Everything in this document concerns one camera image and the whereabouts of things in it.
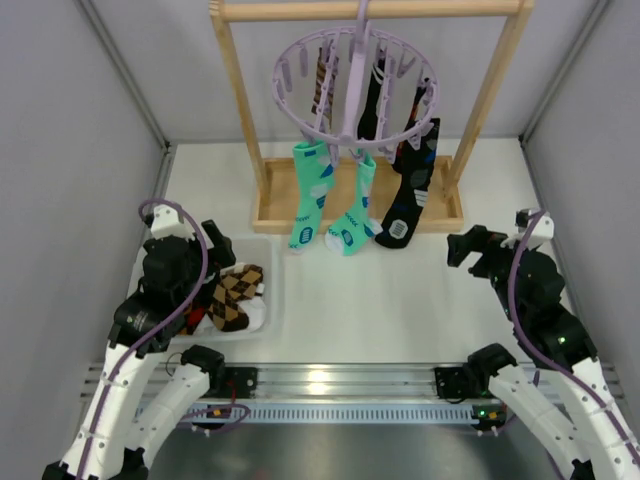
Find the black sport sock grey patches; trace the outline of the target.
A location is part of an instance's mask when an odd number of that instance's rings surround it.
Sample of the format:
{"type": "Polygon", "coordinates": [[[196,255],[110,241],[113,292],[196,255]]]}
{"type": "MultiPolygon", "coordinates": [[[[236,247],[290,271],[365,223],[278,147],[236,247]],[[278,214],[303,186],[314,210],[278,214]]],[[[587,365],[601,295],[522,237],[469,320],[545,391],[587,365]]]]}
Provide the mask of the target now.
{"type": "Polygon", "coordinates": [[[375,237],[375,242],[385,248],[402,249],[409,244],[427,203],[435,170],[440,119],[432,118],[432,123],[418,149],[405,141],[396,151],[393,169],[401,175],[401,183],[382,221],[382,231],[375,237]]]}

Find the green sock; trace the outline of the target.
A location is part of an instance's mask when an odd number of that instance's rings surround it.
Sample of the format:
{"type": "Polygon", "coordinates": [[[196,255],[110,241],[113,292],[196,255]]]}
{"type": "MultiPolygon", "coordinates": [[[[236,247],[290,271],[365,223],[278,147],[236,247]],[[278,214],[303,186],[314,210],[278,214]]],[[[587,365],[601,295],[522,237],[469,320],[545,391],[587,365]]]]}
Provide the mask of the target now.
{"type": "Polygon", "coordinates": [[[334,167],[325,142],[300,143],[293,148],[299,202],[288,247],[302,252],[320,228],[326,197],[335,185],[334,167]]]}
{"type": "Polygon", "coordinates": [[[376,162],[364,150],[358,154],[354,202],[325,234],[326,246],[341,256],[354,255],[382,232],[381,224],[369,216],[376,162]]]}

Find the purple round clip hanger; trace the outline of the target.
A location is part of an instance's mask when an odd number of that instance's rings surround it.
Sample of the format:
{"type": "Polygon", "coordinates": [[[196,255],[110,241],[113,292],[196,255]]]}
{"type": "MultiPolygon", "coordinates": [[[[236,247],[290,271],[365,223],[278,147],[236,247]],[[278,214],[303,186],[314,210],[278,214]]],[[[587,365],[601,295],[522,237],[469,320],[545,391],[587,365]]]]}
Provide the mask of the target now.
{"type": "Polygon", "coordinates": [[[307,143],[314,145],[325,142],[333,167],[339,164],[339,149],[347,147],[356,161],[359,150],[376,150],[388,162],[395,160],[397,145],[407,139],[414,149],[420,146],[421,138],[433,127],[432,118],[439,100],[440,87],[435,70],[411,44],[372,27],[368,1],[358,3],[356,24],[318,30],[301,37],[290,45],[277,59],[272,77],[272,95],[277,107],[300,130],[307,143]],[[326,77],[322,85],[322,95],[317,113],[303,118],[290,106],[289,95],[293,93],[295,82],[290,61],[298,56],[299,75],[304,78],[309,73],[308,53],[313,44],[327,48],[330,57],[326,60],[326,77]],[[377,106],[378,122],[373,140],[357,138],[357,127],[366,103],[366,96],[375,61],[386,57],[384,82],[377,106]],[[338,73],[332,108],[332,122],[323,112],[328,106],[328,85],[338,57],[338,73]],[[429,77],[427,91],[420,101],[416,123],[410,130],[390,129],[391,107],[394,103],[395,82],[408,74],[413,66],[419,66],[418,83],[429,77]]]}

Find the brown striped sock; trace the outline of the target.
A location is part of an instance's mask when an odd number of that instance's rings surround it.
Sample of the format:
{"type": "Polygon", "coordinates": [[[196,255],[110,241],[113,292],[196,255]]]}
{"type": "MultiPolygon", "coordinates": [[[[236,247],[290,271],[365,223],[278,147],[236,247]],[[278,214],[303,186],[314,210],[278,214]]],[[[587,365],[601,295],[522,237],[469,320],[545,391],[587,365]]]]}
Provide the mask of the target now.
{"type": "MultiPolygon", "coordinates": [[[[321,100],[322,85],[324,84],[325,77],[326,77],[326,70],[327,70],[326,60],[328,60],[329,57],[330,57],[330,54],[327,48],[321,47],[319,49],[318,59],[316,64],[315,92],[314,92],[314,97],[313,97],[312,107],[311,107],[311,112],[314,114],[317,113],[317,107],[319,106],[319,102],[321,100]]],[[[325,108],[323,112],[324,116],[327,118],[329,123],[332,122],[333,98],[334,98],[334,91],[335,91],[335,81],[338,73],[338,63],[339,63],[339,58],[336,57],[334,59],[334,67],[331,72],[331,80],[328,85],[328,94],[327,94],[328,106],[325,108]]]]}

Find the red orange argyle sock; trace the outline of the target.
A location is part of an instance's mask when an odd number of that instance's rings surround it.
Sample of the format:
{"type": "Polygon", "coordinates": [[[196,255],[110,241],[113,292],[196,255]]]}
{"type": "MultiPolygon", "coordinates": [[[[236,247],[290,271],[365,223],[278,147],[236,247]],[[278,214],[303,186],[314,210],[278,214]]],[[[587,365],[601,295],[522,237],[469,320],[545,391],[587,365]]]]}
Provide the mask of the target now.
{"type": "MultiPolygon", "coordinates": [[[[405,125],[405,130],[410,130],[411,128],[414,127],[416,123],[417,115],[418,115],[419,104],[427,91],[429,82],[430,82],[430,78],[424,77],[418,83],[415,94],[414,94],[411,111],[405,125]]],[[[397,145],[395,160],[394,160],[394,163],[392,164],[392,168],[396,173],[402,172],[403,154],[404,154],[404,150],[406,148],[407,143],[408,143],[408,140],[405,139],[397,145]]]]}

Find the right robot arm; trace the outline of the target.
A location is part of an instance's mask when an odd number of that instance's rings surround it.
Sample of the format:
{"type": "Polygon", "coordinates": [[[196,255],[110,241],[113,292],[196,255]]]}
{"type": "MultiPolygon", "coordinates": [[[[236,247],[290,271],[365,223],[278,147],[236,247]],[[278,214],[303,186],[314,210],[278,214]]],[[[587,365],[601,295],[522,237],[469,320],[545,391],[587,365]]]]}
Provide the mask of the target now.
{"type": "Polygon", "coordinates": [[[561,303],[565,281],[554,260],[522,238],[473,226],[447,238],[447,263],[478,254],[469,272],[486,279],[513,326],[521,350],[560,397],[556,407],[502,345],[470,354],[470,389],[505,404],[536,437],[564,479],[636,479],[639,441],[605,380],[580,320],[561,303]]]}

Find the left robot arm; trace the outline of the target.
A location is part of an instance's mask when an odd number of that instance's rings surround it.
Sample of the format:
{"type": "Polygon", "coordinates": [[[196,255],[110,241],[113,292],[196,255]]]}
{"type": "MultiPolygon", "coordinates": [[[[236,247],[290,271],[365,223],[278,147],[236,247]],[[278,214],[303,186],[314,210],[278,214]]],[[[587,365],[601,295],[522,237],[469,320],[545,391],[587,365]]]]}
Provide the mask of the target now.
{"type": "Polygon", "coordinates": [[[105,362],[79,431],[62,459],[45,467],[46,479],[145,479],[169,434],[197,399],[220,391],[222,353],[187,348],[172,379],[144,409],[138,408],[155,368],[188,311],[211,292],[223,267],[236,262],[231,240],[212,220],[188,232],[181,219],[148,218],[138,289],[114,314],[105,362]]]}

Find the brown argyle sock in basket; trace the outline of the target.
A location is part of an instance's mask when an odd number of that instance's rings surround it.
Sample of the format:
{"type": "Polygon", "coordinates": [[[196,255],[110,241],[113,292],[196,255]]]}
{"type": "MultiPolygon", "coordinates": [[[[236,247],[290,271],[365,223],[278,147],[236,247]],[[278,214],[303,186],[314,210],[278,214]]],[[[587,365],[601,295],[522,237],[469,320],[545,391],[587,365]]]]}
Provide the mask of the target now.
{"type": "Polygon", "coordinates": [[[227,269],[215,286],[208,316],[215,328],[224,333],[253,332],[266,319],[263,268],[239,264],[227,269]]]}

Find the white plastic basket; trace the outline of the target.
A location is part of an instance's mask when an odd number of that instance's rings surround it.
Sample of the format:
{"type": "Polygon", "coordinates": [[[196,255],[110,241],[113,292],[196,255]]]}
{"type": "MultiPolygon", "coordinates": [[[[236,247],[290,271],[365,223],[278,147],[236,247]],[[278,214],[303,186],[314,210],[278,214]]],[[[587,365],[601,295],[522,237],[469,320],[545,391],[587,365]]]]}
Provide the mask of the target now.
{"type": "MultiPolygon", "coordinates": [[[[253,332],[236,332],[223,334],[216,332],[210,335],[180,335],[180,330],[185,325],[184,311],[192,304],[196,307],[204,307],[206,311],[210,308],[215,286],[219,283],[221,275],[233,267],[225,268],[219,273],[208,277],[207,271],[203,284],[197,293],[193,295],[192,301],[185,307],[172,323],[156,334],[156,339],[166,341],[170,337],[176,343],[191,343],[197,340],[204,342],[221,341],[248,341],[265,335],[273,329],[275,321],[279,316],[280,292],[282,275],[280,272],[280,261],[276,258],[276,250],[273,242],[264,236],[257,237],[237,237],[232,242],[233,252],[236,256],[236,265],[256,264],[263,268],[265,291],[263,300],[266,304],[266,319],[263,326],[253,332]]],[[[159,325],[180,305],[171,305],[169,302],[145,293],[141,288],[141,277],[143,275],[142,261],[145,256],[143,247],[139,251],[134,272],[136,277],[130,284],[129,296],[117,307],[114,314],[114,323],[123,327],[124,332],[131,334],[135,339],[151,331],[159,325]]]]}

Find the orange black argyle sock basket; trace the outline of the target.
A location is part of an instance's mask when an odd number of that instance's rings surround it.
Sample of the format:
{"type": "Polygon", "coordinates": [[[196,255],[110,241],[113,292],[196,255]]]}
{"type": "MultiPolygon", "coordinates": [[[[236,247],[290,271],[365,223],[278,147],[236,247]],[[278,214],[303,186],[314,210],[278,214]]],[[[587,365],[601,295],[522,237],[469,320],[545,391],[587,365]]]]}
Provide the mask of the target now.
{"type": "Polygon", "coordinates": [[[180,330],[179,334],[183,336],[193,335],[205,314],[206,309],[204,307],[196,307],[192,304],[184,311],[185,325],[180,330]]]}

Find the black sock white stripes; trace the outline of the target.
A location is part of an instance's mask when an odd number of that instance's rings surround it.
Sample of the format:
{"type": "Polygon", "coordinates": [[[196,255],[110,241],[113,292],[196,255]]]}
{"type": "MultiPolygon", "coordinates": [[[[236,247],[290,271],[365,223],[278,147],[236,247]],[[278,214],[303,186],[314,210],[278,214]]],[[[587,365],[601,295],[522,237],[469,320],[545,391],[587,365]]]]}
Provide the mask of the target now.
{"type": "Polygon", "coordinates": [[[386,57],[380,56],[373,64],[366,96],[366,103],[357,127],[357,138],[373,140],[378,122],[377,106],[384,82],[386,57]]]}

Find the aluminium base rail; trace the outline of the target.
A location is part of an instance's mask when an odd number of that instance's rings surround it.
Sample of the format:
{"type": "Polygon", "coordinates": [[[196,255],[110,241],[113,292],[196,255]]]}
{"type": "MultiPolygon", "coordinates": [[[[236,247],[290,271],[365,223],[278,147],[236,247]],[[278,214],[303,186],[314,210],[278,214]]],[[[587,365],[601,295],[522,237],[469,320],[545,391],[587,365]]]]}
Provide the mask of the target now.
{"type": "MultiPolygon", "coordinates": [[[[162,362],[143,387],[143,399],[150,399],[171,381],[178,362],[162,362]]],[[[229,363],[219,393],[211,399],[236,398],[256,401],[374,401],[417,400],[440,402],[458,400],[464,395],[459,387],[453,396],[439,397],[454,381],[441,379],[440,370],[458,368],[457,364],[364,363],[364,364],[295,364],[229,363]]],[[[90,365],[81,387],[80,399],[88,401],[102,376],[102,363],[90,365]]]]}

